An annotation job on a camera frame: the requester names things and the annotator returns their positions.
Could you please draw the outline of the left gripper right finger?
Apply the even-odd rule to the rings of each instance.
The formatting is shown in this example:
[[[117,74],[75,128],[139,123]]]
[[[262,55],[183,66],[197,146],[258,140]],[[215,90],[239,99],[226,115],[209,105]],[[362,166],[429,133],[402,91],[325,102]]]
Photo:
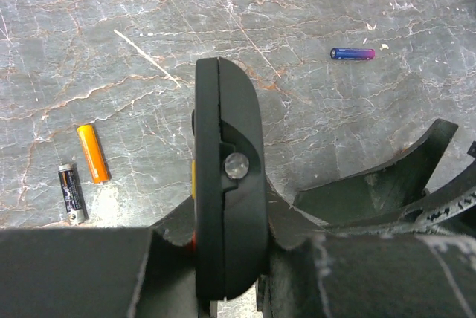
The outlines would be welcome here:
[[[457,131],[435,120],[391,160],[299,192],[267,188],[264,317],[473,317],[475,165],[427,184]]]

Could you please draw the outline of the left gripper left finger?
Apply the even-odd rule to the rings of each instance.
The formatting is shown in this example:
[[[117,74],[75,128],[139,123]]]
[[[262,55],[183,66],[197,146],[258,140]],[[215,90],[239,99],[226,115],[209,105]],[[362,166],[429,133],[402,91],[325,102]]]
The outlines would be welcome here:
[[[196,317],[193,202],[151,227],[1,232],[3,317]]]

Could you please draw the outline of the black remote control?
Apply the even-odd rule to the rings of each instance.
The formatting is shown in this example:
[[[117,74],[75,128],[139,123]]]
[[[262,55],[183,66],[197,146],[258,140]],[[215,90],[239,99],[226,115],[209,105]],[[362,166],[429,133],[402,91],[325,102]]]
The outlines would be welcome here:
[[[193,134],[196,294],[234,299],[268,268],[269,228],[260,107],[232,61],[197,60]]]

